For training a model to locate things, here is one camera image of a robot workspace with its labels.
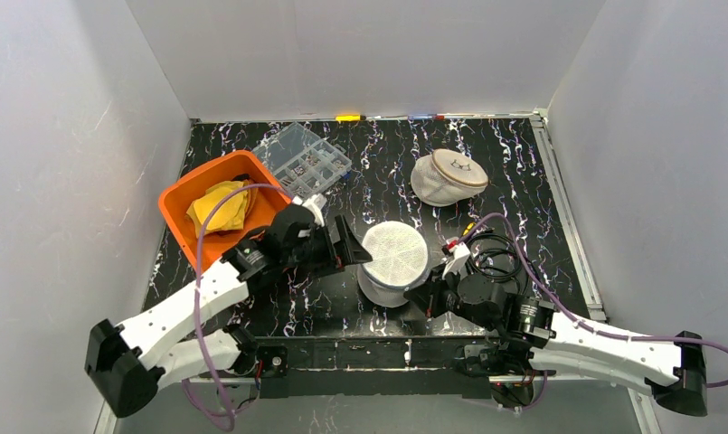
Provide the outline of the white mesh bag blue trim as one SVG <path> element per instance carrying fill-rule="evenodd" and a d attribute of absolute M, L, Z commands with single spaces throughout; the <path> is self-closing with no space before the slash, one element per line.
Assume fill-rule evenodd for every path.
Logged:
<path fill-rule="evenodd" d="M 396 221 L 378 223 L 368 229 L 362 245 L 373 260 L 358 267 L 357 281 L 363 294 L 377 306 L 405 305 L 405 292 L 427 280 L 427 242 L 410 225 Z"/>

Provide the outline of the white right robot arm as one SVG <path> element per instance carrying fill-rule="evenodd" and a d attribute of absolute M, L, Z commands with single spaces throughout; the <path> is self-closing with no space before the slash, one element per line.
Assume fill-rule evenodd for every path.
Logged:
<path fill-rule="evenodd" d="M 516 364 L 540 372 L 573 373 L 621 384 L 687 416 L 707 415 L 706 364 L 698 334 L 670 341 L 576 316 L 546 300 L 518 295 L 481 275 L 448 274 L 409 289 L 405 298 L 426 316 L 451 312 L 498 334 Z"/>

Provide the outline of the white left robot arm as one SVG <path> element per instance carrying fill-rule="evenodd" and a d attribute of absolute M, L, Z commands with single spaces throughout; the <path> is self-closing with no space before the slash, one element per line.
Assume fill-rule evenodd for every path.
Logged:
<path fill-rule="evenodd" d="M 214 369 L 281 376 L 270 353 L 239 325 L 195 339 L 190 334 L 220 312 L 277 284 L 289 269 L 324 277 L 372 261 L 346 218 L 335 217 L 336 238 L 315 206 L 291 204 L 271 224 L 246 232 L 201 278 L 156 306 L 116 325 L 90 330 L 85 372 L 113 414 L 131 416 L 166 386 Z"/>

